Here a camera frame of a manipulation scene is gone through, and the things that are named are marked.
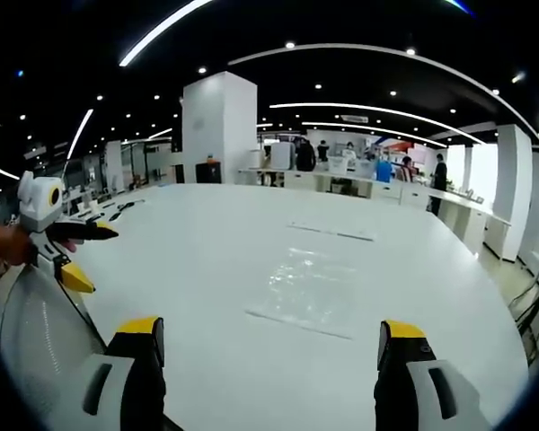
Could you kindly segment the person's left hand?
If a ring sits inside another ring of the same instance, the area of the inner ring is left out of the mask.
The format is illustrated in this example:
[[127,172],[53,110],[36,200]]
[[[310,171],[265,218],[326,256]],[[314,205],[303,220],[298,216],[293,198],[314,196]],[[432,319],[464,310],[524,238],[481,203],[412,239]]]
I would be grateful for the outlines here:
[[0,259],[19,266],[31,262],[33,244],[30,236],[19,225],[0,225]]

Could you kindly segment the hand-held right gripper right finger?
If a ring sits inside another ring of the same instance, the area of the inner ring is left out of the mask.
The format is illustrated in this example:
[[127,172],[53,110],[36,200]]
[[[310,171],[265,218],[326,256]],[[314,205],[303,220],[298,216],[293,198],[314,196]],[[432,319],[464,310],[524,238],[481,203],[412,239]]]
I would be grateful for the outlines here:
[[380,325],[374,388],[377,430],[490,430],[480,395],[418,327]]

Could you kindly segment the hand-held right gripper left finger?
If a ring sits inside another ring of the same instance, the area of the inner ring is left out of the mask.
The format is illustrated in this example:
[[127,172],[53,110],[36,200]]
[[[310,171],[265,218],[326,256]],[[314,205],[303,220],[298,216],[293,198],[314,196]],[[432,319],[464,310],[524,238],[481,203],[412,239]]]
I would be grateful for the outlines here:
[[122,324],[102,354],[62,384],[50,430],[161,430],[166,393],[163,319]]

